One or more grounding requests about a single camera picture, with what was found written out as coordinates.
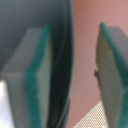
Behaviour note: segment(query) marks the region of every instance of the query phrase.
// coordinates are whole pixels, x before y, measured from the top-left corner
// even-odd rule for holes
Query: pink background
[[[73,128],[100,100],[96,69],[99,24],[119,26],[128,35],[128,0],[73,0],[74,73],[67,128]]]

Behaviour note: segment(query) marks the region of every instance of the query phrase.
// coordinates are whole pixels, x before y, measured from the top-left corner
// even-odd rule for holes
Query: white surface
[[[102,126],[102,128],[109,128],[108,123],[106,123],[104,126]]]
[[[9,104],[7,84],[0,81],[0,128],[15,128]]]
[[[108,128],[102,101],[92,108],[73,128]]]

